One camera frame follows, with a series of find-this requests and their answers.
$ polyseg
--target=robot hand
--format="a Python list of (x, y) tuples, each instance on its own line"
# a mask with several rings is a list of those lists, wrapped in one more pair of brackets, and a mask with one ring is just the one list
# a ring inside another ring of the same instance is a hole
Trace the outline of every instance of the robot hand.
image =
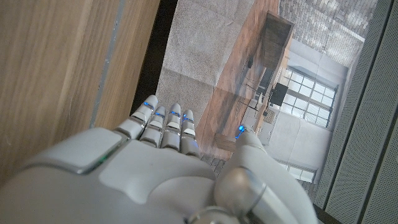
[(114, 131), (94, 128), (33, 157), (0, 189), (0, 223), (317, 223), (304, 190), (239, 127), (215, 178), (193, 115), (150, 96)]

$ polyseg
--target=dark gap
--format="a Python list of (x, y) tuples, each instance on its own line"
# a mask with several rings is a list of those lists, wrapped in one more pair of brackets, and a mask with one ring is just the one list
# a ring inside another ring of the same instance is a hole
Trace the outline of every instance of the dark gap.
[(149, 95), (156, 93), (177, 1), (160, 0), (130, 114), (138, 109)]

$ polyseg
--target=window pane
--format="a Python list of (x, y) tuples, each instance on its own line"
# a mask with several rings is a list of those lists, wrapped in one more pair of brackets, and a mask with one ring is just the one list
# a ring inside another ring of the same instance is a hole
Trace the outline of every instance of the window pane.
[(310, 96), (311, 89), (305, 86), (301, 86), (299, 93), (303, 94), (304, 96)]
[(290, 78), (291, 76), (292, 76), (292, 71), (287, 69), (285, 72), (285, 77)]
[(303, 81), (303, 78), (304, 77), (302, 75), (299, 75), (299, 74), (293, 72), (291, 80), (301, 83)]
[(282, 106), (280, 107), (281, 111), (289, 113), (289, 114), (292, 114), (292, 109), (293, 109), (293, 106), (289, 106), (285, 103), (282, 103)]
[(322, 101), (322, 97), (323, 97), (323, 95), (320, 94), (319, 92), (316, 92), (316, 91), (312, 92), (311, 99), (314, 99), (314, 100), (316, 100), (318, 102), (321, 102)]
[(300, 180), (301, 172), (303, 171), (298, 168), (290, 167), (289, 169), (289, 173), (297, 180)]
[(296, 103), (294, 104), (294, 106), (297, 107), (297, 108), (305, 110), (307, 108), (307, 104), (308, 103), (306, 101), (303, 101), (303, 100), (297, 98)]
[(312, 88), (313, 87), (313, 81), (311, 79), (304, 78), (303, 85)]
[(280, 84), (287, 86), (287, 84), (289, 84), (289, 79), (285, 78), (285, 77), (282, 77), (280, 79)]
[(318, 119), (317, 119), (317, 124), (319, 124), (320, 126), (326, 127), (326, 124), (327, 124), (327, 123), (328, 123), (327, 120), (318, 117)]
[(312, 178), (313, 178), (313, 172), (308, 172), (303, 170), (300, 176), (300, 180), (307, 181), (309, 183), (312, 183)]
[(310, 113), (306, 113), (305, 114), (305, 119), (307, 121), (313, 122), (313, 123), (315, 123), (317, 121), (317, 117), (315, 115), (313, 115), (313, 114), (310, 114)]
[(331, 89), (329, 89), (329, 88), (326, 88), (326, 89), (325, 89), (325, 95), (326, 95), (326, 96), (329, 96), (330, 98), (334, 98), (334, 97), (335, 97), (335, 91), (334, 91), (334, 90), (331, 90)]
[(293, 107), (292, 115), (298, 116), (299, 118), (303, 118), (303, 116), (304, 116), (304, 110), (300, 110), (300, 109), (298, 109), (298, 108)]
[(319, 84), (319, 83), (316, 83), (314, 90), (316, 90), (316, 91), (318, 91), (320, 93), (323, 93), (325, 91), (325, 87), (323, 85)]
[(286, 94), (285, 98), (284, 98), (284, 103), (290, 104), (290, 105), (294, 105), (294, 102), (296, 101), (296, 97)]
[(288, 85), (288, 87), (289, 87), (291, 90), (296, 91), (297, 93), (298, 93), (299, 90), (300, 90), (300, 86), (301, 86), (301, 84), (299, 84), (299, 83), (297, 83), (297, 82), (293, 82), (293, 81), (290, 81), (290, 82), (289, 82), (289, 85)]
[(325, 118), (325, 119), (329, 119), (329, 114), (330, 114), (329, 111), (327, 111), (327, 110), (325, 110), (323, 108), (319, 109), (319, 115), (318, 115), (319, 117)]
[(322, 99), (322, 103), (324, 105), (331, 106), (331, 104), (333, 103), (333, 100), (331, 98), (327, 97), (327, 96), (324, 96), (323, 99)]
[(309, 106), (308, 106), (308, 110), (307, 111), (312, 113), (312, 114), (318, 115), (319, 107), (310, 103)]

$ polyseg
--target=concrete floor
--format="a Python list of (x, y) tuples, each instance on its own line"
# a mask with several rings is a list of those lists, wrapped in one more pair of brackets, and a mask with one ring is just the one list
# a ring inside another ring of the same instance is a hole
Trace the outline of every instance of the concrete floor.
[(254, 0), (179, 0), (156, 95), (191, 109), (197, 125)]

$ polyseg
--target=ceiling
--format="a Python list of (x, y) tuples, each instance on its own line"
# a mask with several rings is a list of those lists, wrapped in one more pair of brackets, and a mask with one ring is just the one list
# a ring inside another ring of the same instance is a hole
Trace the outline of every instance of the ceiling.
[(377, 0), (280, 0), (293, 38), (350, 67), (366, 37)]

